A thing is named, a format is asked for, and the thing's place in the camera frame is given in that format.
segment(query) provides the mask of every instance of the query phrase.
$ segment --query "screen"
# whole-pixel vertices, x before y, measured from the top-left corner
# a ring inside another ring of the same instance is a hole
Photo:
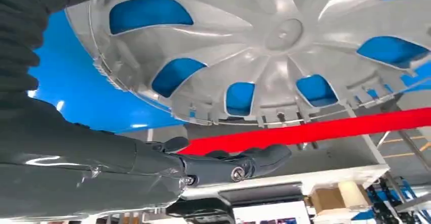
[[[237,224],[308,224],[303,201],[233,208]]]

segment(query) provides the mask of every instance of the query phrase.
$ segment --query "silver hubcap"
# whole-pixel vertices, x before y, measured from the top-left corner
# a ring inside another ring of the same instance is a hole
[[[415,76],[412,68],[429,56],[402,69],[359,55],[362,44],[393,36],[431,50],[431,0],[176,0],[193,25],[148,26],[112,35],[109,11],[124,1],[95,0],[68,9],[96,67],[114,86],[200,124],[232,116],[226,93],[237,82],[255,85],[245,119],[259,125],[264,124],[262,117],[280,126],[279,114],[288,121],[297,120],[297,112],[306,120],[318,113],[322,108],[296,87],[298,80],[314,74],[336,95],[337,103],[325,107],[372,106],[406,89],[400,77]],[[153,91],[151,83],[160,70],[183,57],[206,67],[169,98]],[[367,93],[370,89],[377,97]]]

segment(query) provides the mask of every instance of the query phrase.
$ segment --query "gray robotic arm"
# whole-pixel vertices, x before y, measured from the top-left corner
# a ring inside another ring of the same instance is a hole
[[[87,0],[0,0],[0,219],[82,219],[166,207],[184,189],[238,182],[281,166],[286,146],[230,157],[168,154],[70,123],[29,98],[50,13]]]

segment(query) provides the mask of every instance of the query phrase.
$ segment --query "blue surface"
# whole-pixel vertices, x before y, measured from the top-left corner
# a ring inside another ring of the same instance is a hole
[[[118,133],[183,123],[108,83],[93,67],[64,12],[52,15],[44,38],[37,50],[41,65],[30,71],[40,81],[35,97],[53,105],[63,101],[61,113],[67,120]]]
[[[410,62],[424,57],[429,50],[396,37],[374,37],[366,41],[357,52],[399,68],[409,68]]]
[[[117,8],[114,8],[110,15],[110,26],[113,33],[157,24],[193,24],[188,12],[173,0],[131,0],[117,5]],[[369,57],[379,57],[380,60],[397,60],[396,64],[402,66],[406,64],[399,57],[404,56],[409,59],[413,52],[403,45],[393,45],[391,49],[389,49],[391,45],[383,43],[367,46],[362,47],[358,52]],[[33,94],[36,98],[48,101],[53,105],[59,105],[61,113],[67,120],[87,124],[98,130],[117,133],[143,127],[160,127],[183,123],[173,119],[168,113],[148,105],[131,93],[113,88],[106,81],[106,78],[94,69],[93,60],[73,34],[64,12],[52,15],[48,30],[45,33],[45,44],[37,53],[41,56],[41,66],[31,69],[30,72],[40,80],[40,87]],[[429,78],[431,76],[431,62],[418,68],[416,72],[418,77],[412,78],[407,75],[402,77],[406,85]],[[333,91],[327,89],[327,85],[321,79],[314,80],[314,83],[301,89],[302,93],[308,94],[311,101],[314,99],[316,101],[334,100]],[[171,86],[177,83],[167,82]],[[431,81],[427,81],[410,91],[422,89],[431,89]],[[250,91],[253,89],[229,90],[227,107],[234,110],[239,109],[237,112],[239,114],[247,114],[253,98],[253,92],[250,93]]]
[[[174,0],[129,0],[109,13],[111,33],[160,24],[192,25],[190,14]]]
[[[301,78],[296,81],[296,87],[313,106],[327,106],[338,101],[331,86],[320,75]]]
[[[226,92],[226,110],[234,116],[248,116],[252,107],[255,85],[238,82],[229,86]]]
[[[403,195],[406,197],[406,199],[409,199],[409,197],[405,194],[407,190],[405,188],[401,188],[401,191]],[[394,196],[396,200],[399,200],[399,197],[394,190],[391,190],[390,192],[391,192],[391,195]],[[382,201],[388,201],[386,194],[383,191],[376,190],[376,193]],[[370,200],[373,200],[373,197],[369,191],[367,191],[367,194]],[[354,218],[352,218],[352,220],[369,220],[369,219],[374,219],[374,217],[375,217],[374,212],[372,209],[370,209],[369,211],[360,212]]]
[[[191,75],[206,65],[190,58],[179,58],[170,61],[154,78],[152,89],[169,98],[172,93]]]

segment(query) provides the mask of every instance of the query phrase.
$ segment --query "metal rod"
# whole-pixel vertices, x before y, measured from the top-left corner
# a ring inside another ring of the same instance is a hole
[[[401,191],[401,188],[399,187],[398,183],[395,181],[395,179],[392,177],[392,175],[389,172],[385,173],[385,178],[392,185],[393,190],[399,196],[399,199],[401,200],[401,202],[403,203],[407,202],[406,198],[403,195],[403,192]]]
[[[124,218],[125,218],[124,213],[120,213],[118,218],[118,224],[124,224]]]
[[[379,142],[377,143],[377,148],[379,148],[380,146],[382,146],[383,142],[385,142],[385,139],[388,137],[390,131],[386,131],[385,134],[382,136],[382,138],[379,140]]]
[[[130,212],[129,213],[129,224],[133,224],[133,219],[135,218],[135,213]]]
[[[144,212],[139,211],[138,212],[138,224],[142,224],[143,216],[144,216]]]
[[[409,202],[404,203],[402,205],[398,205],[395,207],[395,209],[398,212],[412,211],[412,210],[416,211],[418,209],[424,210],[424,209],[428,209],[429,202],[431,202],[431,193],[412,199]]]
[[[300,144],[297,144],[297,145],[296,145],[296,147],[298,148],[298,150],[299,150],[299,151],[302,151],[302,150],[303,150],[302,145],[303,145],[303,143],[300,143]]]
[[[416,146],[415,142],[413,142],[413,140],[410,139],[410,137],[404,131],[398,131],[398,134],[401,136],[401,138],[404,140],[404,142],[407,144],[410,150],[418,157],[419,161],[422,163],[425,169],[428,172],[431,172],[431,167],[429,166],[429,162],[423,156],[422,152]]]

